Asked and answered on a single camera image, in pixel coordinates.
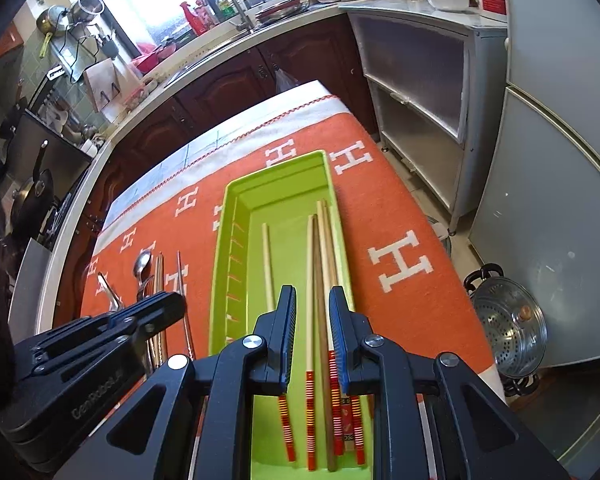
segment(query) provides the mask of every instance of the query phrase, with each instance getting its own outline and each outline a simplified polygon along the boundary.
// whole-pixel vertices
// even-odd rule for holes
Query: gray refrigerator door
[[[512,89],[470,240],[542,309],[541,366],[600,357],[600,167]]]
[[[573,128],[600,157],[600,5],[507,0],[512,85]]]

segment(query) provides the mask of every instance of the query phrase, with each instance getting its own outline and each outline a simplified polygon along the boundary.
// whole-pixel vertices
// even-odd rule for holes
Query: green plastic tray
[[[252,332],[266,307],[262,224],[269,225],[269,243],[275,301],[282,285],[296,288],[298,314],[287,393],[294,434],[296,461],[289,462],[283,440],[278,401],[256,397],[253,406],[251,478],[371,478],[372,426],[368,403],[361,399],[366,465],[358,466],[354,452],[338,457],[338,470],[329,472],[326,461],[322,380],[318,337],[314,336],[315,431],[317,471],[306,468],[305,419],[305,288],[307,217],[325,200],[331,219],[338,281],[352,308],[353,298],[340,216],[327,156],[324,151],[298,156],[229,183],[224,194],[216,247],[210,311],[209,353],[215,354],[234,339]]]

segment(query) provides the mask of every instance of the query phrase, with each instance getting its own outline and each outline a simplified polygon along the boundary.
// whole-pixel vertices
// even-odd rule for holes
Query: strainer
[[[482,283],[475,288],[476,279]],[[546,348],[544,316],[533,297],[504,277],[495,264],[482,266],[464,280],[501,375],[520,379],[533,374]]]

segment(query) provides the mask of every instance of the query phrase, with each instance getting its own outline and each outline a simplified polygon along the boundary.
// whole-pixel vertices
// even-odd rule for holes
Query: faucet
[[[217,8],[216,3],[210,3],[209,0],[202,0],[202,3],[205,5],[211,5],[212,9],[214,10],[214,12],[216,12],[216,14],[221,15],[221,11],[220,9]],[[242,6],[240,6],[240,4],[238,3],[237,0],[231,0],[231,3],[234,4],[234,7],[236,9],[238,9],[238,14],[240,14],[240,17],[242,18],[242,23],[240,25],[238,25],[238,30],[248,30],[249,32],[253,32],[254,29],[254,25],[253,22],[251,21],[251,18],[249,16],[247,16],[245,14],[245,12],[242,10]]]

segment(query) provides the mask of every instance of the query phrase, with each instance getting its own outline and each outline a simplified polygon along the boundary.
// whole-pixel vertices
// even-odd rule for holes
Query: tablecloth
[[[189,322],[206,355],[216,237],[224,188],[253,171],[314,150],[331,161],[357,311],[409,352],[453,351],[504,398],[493,355],[451,260],[426,216],[375,142],[318,82],[279,94],[225,121],[153,168],[112,204],[94,250],[82,314],[109,306],[102,272],[125,304],[136,296],[136,256],[165,256],[165,290],[176,290],[182,253]],[[167,330],[169,354],[186,353],[182,323]]]

